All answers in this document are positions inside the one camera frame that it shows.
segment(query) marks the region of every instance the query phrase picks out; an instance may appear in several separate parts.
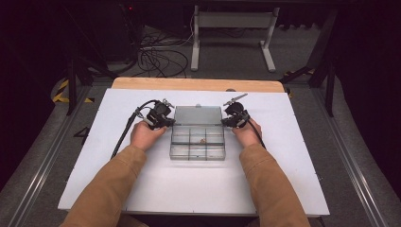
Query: tan sleeve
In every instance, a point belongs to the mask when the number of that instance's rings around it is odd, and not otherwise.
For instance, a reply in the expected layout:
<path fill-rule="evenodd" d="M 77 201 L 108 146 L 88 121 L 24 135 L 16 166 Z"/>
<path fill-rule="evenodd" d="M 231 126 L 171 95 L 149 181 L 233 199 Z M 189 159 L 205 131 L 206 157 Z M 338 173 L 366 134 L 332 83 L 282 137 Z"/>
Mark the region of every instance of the tan sleeve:
<path fill-rule="evenodd" d="M 260 226 L 309 226 L 287 176 L 260 144 L 242 150 L 239 159 L 250 185 Z"/>
<path fill-rule="evenodd" d="M 124 148 L 97 172 L 61 226 L 116 226 L 121 208 L 146 160 L 141 149 Z"/>

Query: clear plastic organizer box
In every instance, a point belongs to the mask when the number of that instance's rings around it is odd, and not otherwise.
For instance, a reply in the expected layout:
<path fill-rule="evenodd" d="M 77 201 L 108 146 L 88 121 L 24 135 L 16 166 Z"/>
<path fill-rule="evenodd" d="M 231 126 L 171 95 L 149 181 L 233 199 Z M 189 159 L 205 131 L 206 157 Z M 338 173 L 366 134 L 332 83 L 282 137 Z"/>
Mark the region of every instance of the clear plastic organizer box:
<path fill-rule="evenodd" d="M 172 127 L 170 159 L 222 161 L 225 159 L 221 108 L 177 106 Z"/>

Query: wire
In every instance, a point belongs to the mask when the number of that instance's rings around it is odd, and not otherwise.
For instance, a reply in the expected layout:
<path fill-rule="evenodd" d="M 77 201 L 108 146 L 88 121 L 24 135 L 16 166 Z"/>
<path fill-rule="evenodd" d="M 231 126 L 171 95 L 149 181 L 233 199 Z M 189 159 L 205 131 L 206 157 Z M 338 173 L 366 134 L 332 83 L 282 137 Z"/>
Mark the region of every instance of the wire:
<path fill-rule="evenodd" d="M 256 127 L 253 125 L 253 123 L 251 121 L 248 121 L 248 123 L 250 123 L 250 125 L 252 126 L 254 133 L 256 133 L 257 138 L 259 139 L 260 143 L 262 144 L 262 147 L 266 148 L 265 143 L 263 143 L 262 137 L 259 134 L 259 131 L 257 131 Z"/>
<path fill-rule="evenodd" d="M 143 48 L 146 49 L 146 48 L 150 48 L 150 47 L 154 47 L 154 48 L 180 47 L 180 46 L 185 45 L 186 43 L 191 43 L 191 44 L 192 44 L 192 42 L 190 42 L 190 40 L 191 40 L 192 37 L 194 37 L 194 30 L 193 30 L 193 28 L 192 28 L 192 21 L 193 21 L 193 19 L 194 19 L 194 14 L 192 14 L 191 21 L 189 22 L 189 26 L 191 27 L 191 35 L 188 37 L 188 39 L 186 39 L 185 41 L 183 41 L 181 44 L 177 44 L 177 42 L 180 42 L 180 41 L 182 41 L 183 39 L 177 39 L 177 40 L 160 40 L 160 41 L 158 41 L 157 43 L 156 43 L 156 42 L 153 42 L 152 46 L 144 46 Z M 155 44 L 166 43 L 166 42 L 170 42 L 170 41 L 176 41 L 176 42 L 173 43 L 173 44 L 168 44 L 168 45 L 158 45 L 158 46 L 155 46 Z"/>
<path fill-rule="evenodd" d="M 171 60 L 168 56 L 161 53 L 174 53 L 181 56 L 184 60 L 184 65 L 181 65 L 180 63 Z M 184 74 L 184 76 L 186 77 L 185 69 L 188 66 L 189 60 L 183 53 L 179 51 L 157 50 L 155 48 L 141 49 L 139 59 L 140 60 L 138 61 L 138 67 L 144 72 L 136 74 L 134 75 L 134 77 L 144 73 L 148 73 L 148 75 L 150 76 L 150 72 L 152 71 L 158 72 L 156 75 L 157 78 L 170 78 L 178 76 L 179 74 Z M 179 66 L 180 70 L 171 74 L 166 74 L 164 71 L 171 63 Z"/>
<path fill-rule="evenodd" d="M 151 36 L 151 34 L 156 34 L 157 32 L 151 32 L 149 34 L 146 34 L 144 36 L 144 38 L 142 39 L 141 42 L 141 47 L 152 47 L 156 44 L 165 42 L 167 39 L 172 38 L 171 35 L 167 35 L 167 34 L 163 34 L 162 32 L 159 32 L 157 37 L 155 36 Z"/>
<path fill-rule="evenodd" d="M 135 117 L 137 115 L 142 116 L 141 111 L 145 108 L 146 105 L 148 105 L 151 102 L 157 103 L 158 100 L 152 99 L 151 101 L 145 102 L 144 104 L 142 104 L 141 107 L 136 108 L 135 112 L 133 112 L 132 115 L 130 116 L 130 118 L 128 118 L 126 128 L 124 129 L 123 133 L 121 134 L 120 139 L 117 142 L 117 145 L 115 145 L 115 149 L 114 149 L 112 157 L 110 159 L 112 159 L 117 154 L 118 150 L 120 149 L 120 146 L 121 146 L 125 136 L 127 135 L 128 130 L 130 129 L 133 121 L 135 120 Z"/>

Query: dark floor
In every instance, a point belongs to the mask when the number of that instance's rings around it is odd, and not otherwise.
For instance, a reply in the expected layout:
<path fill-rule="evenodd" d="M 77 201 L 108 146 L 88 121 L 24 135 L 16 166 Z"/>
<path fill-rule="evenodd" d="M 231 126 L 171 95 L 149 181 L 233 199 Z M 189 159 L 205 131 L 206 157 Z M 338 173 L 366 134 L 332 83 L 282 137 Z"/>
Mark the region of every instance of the dark floor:
<path fill-rule="evenodd" d="M 243 37 L 237 39 L 214 32 L 204 34 L 200 43 L 199 71 L 191 72 L 188 67 L 185 71 L 186 76 L 192 79 L 277 80 L 286 71 L 296 70 L 305 65 L 319 35 L 319 30 L 315 27 L 310 29 L 291 28 L 287 31 L 276 29 L 270 44 L 270 52 L 277 72 L 269 73 L 258 47 L 258 41 L 263 39 L 264 32 L 266 31 L 246 31 Z M 173 49 L 181 51 L 190 60 L 191 44 L 173 47 Z M 166 55 L 183 63 L 183 58 L 179 56 L 171 53 L 166 53 Z M 166 69 L 166 73 L 172 73 L 177 69 L 177 67 L 171 66 Z M 123 76 L 132 76 L 140 72 L 135 66 Z M 157 72 L 153 72 L 150 75 L 143 74 L 141 76 L 156 77 L 157 75 Z M 355 158 L 358 169 L 372 192 L 374 206 L 377 207 L 385 223 L 379 221 L 377 224 L 370 218 L 368 209 L 356 190 L 356 183 L 350 177 L 352 174 L 350 175 L 341 159 L 336 136 L 329 127 L 325 112 L 321 110 L 317 94 L 319 95 L 324 88 L 309 89 L 305 83 L 307 79 L 308 76 L 300 77 L 286 87 L 291 89 L 291 104 L 312 162 L 317 173 L 322 177 L 321 185 L 331 213 L 330 216 L 323 217 L 325 226 L 401 226 L 400 200 L 378 169 L 360 137 L 344 101 L 340 82 L 336 81 L 333 107 L 335 117 L 332 120 L 338 126 L 349 153 Z M 17 226 L 57 226 L 65 218 L 66 212 L 58 210 L 57 205 L 65 187 L 65 181 L 74 167 L 81 149 L 82 138 L 74 137 L 74 134 L 84 127 L 91 127 L 101 98 L 111 84 L 111 79 L 96 78 L 94 86 L 79 87 L 78 91 L 82 91 L 80 94 L 94 97 L 95 102 L 81 104 L 73 119 L 69 118 L 71 126 L 60 142 L 57 159 L 50 165 L 50 171 L 44 179 L 44 184 L 39 188 L 39 194 L 37 197 L 31 198 L 31 206 L 27 206 L 26 215 L 22 217 Z M 17 223 L 15 220 L 18 217 L 12 217 L 48 151 L 54 146 L 53 141 L 63 121 L 68 118 L 65 116 L 67 109 L 67 103 L 57 103 L 29 153 L 1 191 L 0 226 Z M 312 226 L 321 226 L 316 219 L 312 219 L 311 223 Z"/>

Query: metal stand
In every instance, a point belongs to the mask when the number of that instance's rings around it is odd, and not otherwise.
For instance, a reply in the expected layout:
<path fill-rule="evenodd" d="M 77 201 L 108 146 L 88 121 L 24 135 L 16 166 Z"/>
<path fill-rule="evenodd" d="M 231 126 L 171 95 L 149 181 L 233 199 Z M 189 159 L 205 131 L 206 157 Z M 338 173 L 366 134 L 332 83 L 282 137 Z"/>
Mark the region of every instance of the metal stand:
<path fill-rule="evenodd" d="M 67 115 L 70 115 L 75 107 L 77 106 L 77 83 L 76 83 L 76 70 L 75 70 L 74 61 L 68 62 L 67 66 L 67 77 L 68 77 L 68 112 Z"/>
<path fill-rule="evenodd" d="M 308 84 L 311 88 L 319 88 L 327 77 L 325 108 L 330 116 L 333 116 L 332 106 L 335 80 L 334 61 L 337 56 L 336 53 L 339 51 L 336 49 L 339 47 L 332 44 L 337 14 L 338 11 L 336 9 L 330 11 L 306 66 L 293 73 L 288 73 L 287 76 L 279 79 L 280 82 L 287 83 L 303 74 L 310 74 L 308 72 L 311 69 L 316 68 L 315 72 L 311 74 L 312 77 Z"/>
<path fill-rule="evenodd" d="M 207 12 L 199 11 L 199 7 L 195 6 L 194 44 L 192 47 L 191 70 L 198 70 L 200 55 L 200 27 L 268 27 L 268 34 L 266 39 L 260 42 L 260 47 L 265 56 L 269 72 L 275 72 L 275 66 L 269 51 L 269 44 L 277 21 L 278 11 L 279 8 L 275 8 L 273 12 Z"/>

